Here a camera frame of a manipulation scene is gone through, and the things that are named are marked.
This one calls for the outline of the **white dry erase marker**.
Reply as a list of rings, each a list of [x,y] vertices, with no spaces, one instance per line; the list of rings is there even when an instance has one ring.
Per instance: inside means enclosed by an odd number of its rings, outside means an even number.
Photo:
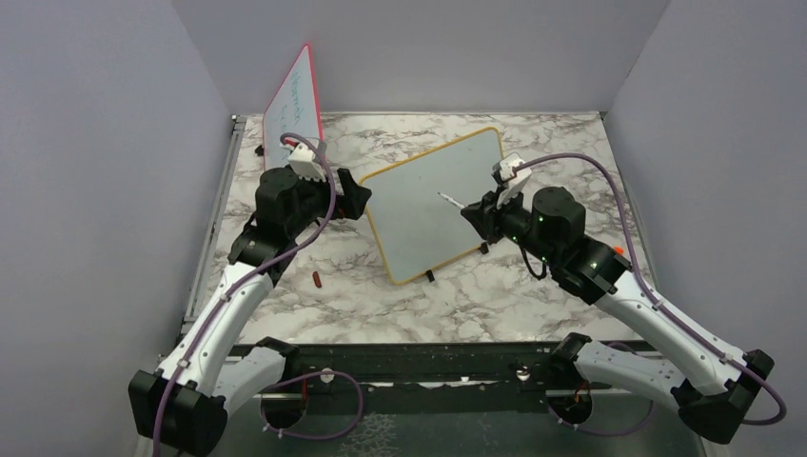
[[[449,195],[447,195],[445,193],[439,192],[438,195],[441,198],[443,198],[447,203],[449,203],[453,207],[456,207],[457,209],[464,209],[465,208],[465,204],[459,202],[455,198],[453,198],[453,197],[451,197],[451,196],[449,196]]]

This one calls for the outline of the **yellow framed whiteboard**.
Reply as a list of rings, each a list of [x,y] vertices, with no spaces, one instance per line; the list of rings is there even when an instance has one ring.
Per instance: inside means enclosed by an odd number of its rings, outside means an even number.
[[[503,158],[501,133],[486,127],[367,174],[365,213],[395,285],[442,268],[482,246],[482,238],[443,199],[477,202],[495,187],[492,166]]]

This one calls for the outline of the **red marker cap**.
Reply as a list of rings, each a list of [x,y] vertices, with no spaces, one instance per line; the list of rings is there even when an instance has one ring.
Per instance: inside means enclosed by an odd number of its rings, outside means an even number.
[[[318,271],[314,271],[312,273],[312,279],[313,279],[313,282],[314,282],[316,288],[321,288],[323,286],[321,276],[320,276]]]

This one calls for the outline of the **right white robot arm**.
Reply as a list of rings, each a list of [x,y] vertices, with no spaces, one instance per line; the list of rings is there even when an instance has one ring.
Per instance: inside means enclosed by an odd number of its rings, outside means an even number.
[[[641,285],[628,259],[586,234],[585,208],[566,189],[539,190],[531,209],[521,195],[498,200],[489,191],[461,215],[485,242],[507,239],[537,257],[561,289],[617,318],[664,357],[645,359],[572,333],[552,353],[551,379],[561,387],[582,380],[629,390],[674,410],[700,437],[729,444],[773,359],[723,341]]]

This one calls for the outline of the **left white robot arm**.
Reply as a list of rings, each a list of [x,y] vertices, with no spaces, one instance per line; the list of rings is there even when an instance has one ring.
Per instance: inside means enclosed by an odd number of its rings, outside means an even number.
[[[358,220],[370,200],[351,172],[308,179],[292,167],[265,171],[255,210],[235,239],[217,290],[177,347],[152,372],[137,371],[128,385],[135,425],[159,456],[172,447],[207,456],[229,417],[266,387],[295,386],[299,366],[286,349],[257,347],[240,362],[226,359],[255,309],[280,282],[296,253],[318,233],[297,239],[312,224]]]

